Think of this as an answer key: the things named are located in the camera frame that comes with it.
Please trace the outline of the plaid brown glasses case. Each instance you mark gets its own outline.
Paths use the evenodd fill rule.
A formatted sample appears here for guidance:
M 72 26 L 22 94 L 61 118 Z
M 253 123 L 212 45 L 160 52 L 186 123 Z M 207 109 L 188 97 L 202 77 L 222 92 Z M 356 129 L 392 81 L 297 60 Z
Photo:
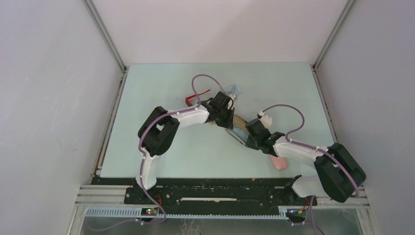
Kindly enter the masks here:
M 234 115 L 232 124 L 232 128 L 226 129 L 225 131 L 240 144 L 247 146 L 247 140 L 249 136 L 249 131 L 246 128 L 247 121 L 245 121 L 239 115 Z

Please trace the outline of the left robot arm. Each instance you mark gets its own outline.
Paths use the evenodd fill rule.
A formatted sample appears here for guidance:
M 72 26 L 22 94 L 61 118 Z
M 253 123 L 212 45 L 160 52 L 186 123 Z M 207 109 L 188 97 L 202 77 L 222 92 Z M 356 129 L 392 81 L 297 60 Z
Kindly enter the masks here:
M 234 111 L 232 101 L 216 106 L 212 100 L 208 100 L 185 109 L 171 111 L 161 106 L 156 107 L 138 132 L 138 150 L 142 154 L 142 160 L 136 177 L 140 186 L 136 191 L 136 198 L 143 204 L 149 204 L 154 200 L 155 191 L 152 187 L 157 182 L 159 157 L 170 148 L 178 130 L 209 122 L 231 129 Z

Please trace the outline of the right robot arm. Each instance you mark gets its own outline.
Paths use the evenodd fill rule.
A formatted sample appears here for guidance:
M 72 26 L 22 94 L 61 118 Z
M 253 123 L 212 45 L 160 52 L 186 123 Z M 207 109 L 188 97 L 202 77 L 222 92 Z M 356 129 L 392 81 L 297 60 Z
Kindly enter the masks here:
M 366 173 L 349 151 L 340 143 L 318 147 L 288 139 L 284 133 L 271 133 L 256 118 L 245 125 L 249 132 L 246 146 L 260 150 L 273 158 L 293 159 L 316 170 L 314 176 L 300 176 L 285 190 L 285 200 L 298 204 L 308 196 L 329 196 L 344 203 L 357 196 L 358 187 L 366 180 Z

